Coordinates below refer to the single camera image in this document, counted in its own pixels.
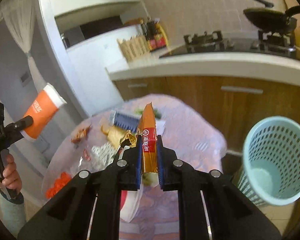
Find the person's left hand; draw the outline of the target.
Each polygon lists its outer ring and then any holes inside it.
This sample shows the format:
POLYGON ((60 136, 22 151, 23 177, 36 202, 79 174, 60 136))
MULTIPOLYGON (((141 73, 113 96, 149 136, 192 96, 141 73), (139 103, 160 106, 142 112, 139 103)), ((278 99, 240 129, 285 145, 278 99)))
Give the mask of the person's left hand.
POLYGON ((3 180, 0 182, 0 188, 14 190, 17 194, 20 193, 22 188, 22 181, 17 171, 17 165, 14 161, 14 157, 11 154, 6 156, 7 165, 3 171, 3 180))

